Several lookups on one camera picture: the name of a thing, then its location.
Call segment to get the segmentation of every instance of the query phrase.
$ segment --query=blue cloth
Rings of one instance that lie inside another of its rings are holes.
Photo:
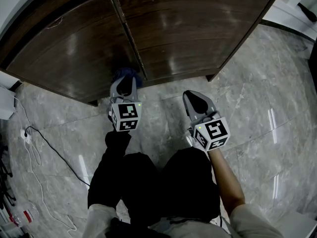
[[[137,87],[142,87],[143,85],[142,78],[138,75],[138,73],[134,69],[131,69],[131,68],[121,68],[117,70],[112,79],[112,83],[116,81],[117,79],[122,78],[124,76],[128,76],[129,78],[135,77],[135,82]]]

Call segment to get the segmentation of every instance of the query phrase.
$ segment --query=black cable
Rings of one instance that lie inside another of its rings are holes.
[[[73,171],[73,173],[76,175],[77,179],[79,179],[79,180],[80,180],[81,182],[83,182],[85,185],[90,186],[88,183],[86,183],[85,181],[83,181],[83,180],[81,180],[81,179],[79,178],[79,176],[78,176],[78,175],[76,174],[76,172],[72,169],[72,167],[69,165],[69,163],[58,153],[58,151],[56,151],[56,150],[54,149],[54,147],[52,147],[52,146],[50,145],[50,143],[43,137],[43,135],[40,133],[39,130],[33,128],[32,126],[28,126],[28,127],[25,129],[25,132],[24,132],[24,136],[25,136],[25,137],[28,136],[28,134],[26,133],[26,130],[27,130],[28,128],[32,128],[32,129],[34,129],[35,131],[37,131],[37,132],[41,135],[41,137],[45,140],[45,142],[49,145],[49,147],[51,147],[51,148],[60,156],[60,158],[61,158],[62,160],[64,160],[64,162],[69,166],[69,168],[70,168],[70,169]]]

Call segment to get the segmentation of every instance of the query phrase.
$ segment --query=power outlet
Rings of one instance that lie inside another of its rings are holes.
[[[31,135],[29,133],[26,133],[27,134],[27,137],[26,137],[24,135],[24,133],[25,133],[25,130],[22,129],[21,130],[21,137],[24,140],[24,142],[26,142],[26,143],[28,143],[30,145],[31,144],[31,140],[32,140]]]

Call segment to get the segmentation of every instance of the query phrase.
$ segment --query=fiducial marker cube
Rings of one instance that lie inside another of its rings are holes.
[[[224,146],[230,137],[226,118],[211,120],[195,126],[194,138],[206,151]]]
[[[134,130],[141,119],[142,103],[113,103],[111,117],[116,131]]]

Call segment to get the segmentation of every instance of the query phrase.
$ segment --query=wooden cabinet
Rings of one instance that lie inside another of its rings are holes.
[[[139,70],[112,0],[89,0],[47,25],[7,71],[88,103],[108,95],[121,67]]]
[[[215,74],[269,0],[117,0],[149,80]]]
[[[144,85],[216,75],[274,0],[33,0],[0,40],[0,69],[91,103],[114,72]]]

